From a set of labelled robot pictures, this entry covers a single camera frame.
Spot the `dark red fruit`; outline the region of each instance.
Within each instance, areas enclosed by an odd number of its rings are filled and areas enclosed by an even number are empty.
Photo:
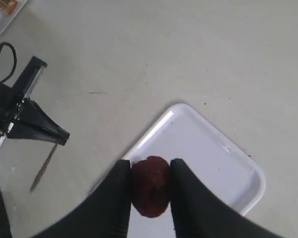
[[[149,156],[131,168],[131,199],[138,212],[149,218],[160,216],[170,201],[170,166],[158,156]]]

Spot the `red object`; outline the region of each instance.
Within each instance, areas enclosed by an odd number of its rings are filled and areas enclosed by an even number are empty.
[[[149,218],[164,213],[170,202],[168,162],[158,156],[149,156],[132,166],[131,177],[131,199],[138,212]]]

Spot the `table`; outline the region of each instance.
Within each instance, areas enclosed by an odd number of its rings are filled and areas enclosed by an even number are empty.
[[[3,40],[18,52],[14,80],[33,55],[49,64],[33,99],[71,133],[33,193],[53,145],[7,140],[0,150],[15,238],[74,209],[176,102],[265,172],[266,193],[247,217],[298,238],[298,0],[32,1]]]

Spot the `white tray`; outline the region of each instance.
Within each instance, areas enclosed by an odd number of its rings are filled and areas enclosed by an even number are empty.
[[[183,159],[217,197],[245,215],[263,196],[262,170],[242,150],[186,104],[169,108],[123,159],[150,155]],[[142,217],[132,206],[129,238],[174,238],[170,206],[158,218]]]

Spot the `black cable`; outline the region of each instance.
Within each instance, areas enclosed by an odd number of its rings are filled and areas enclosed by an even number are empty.
[[[12,67],[11,73],[6,78],[4,78],[1,81],[1,83],[6,82],[8,79],[10,79],[12,77],[12,75],[15,72],[16,64],[17,64],[16,51],[15,51],[15,48],[10,43],[8,43],[8,42],[2,42],[0,44],[0,54],[1,54],[1,51],[2,51],[2,49],[3,49],[4,46],[8,46],[12,50],[12,54],[13,54],[13,67]]]

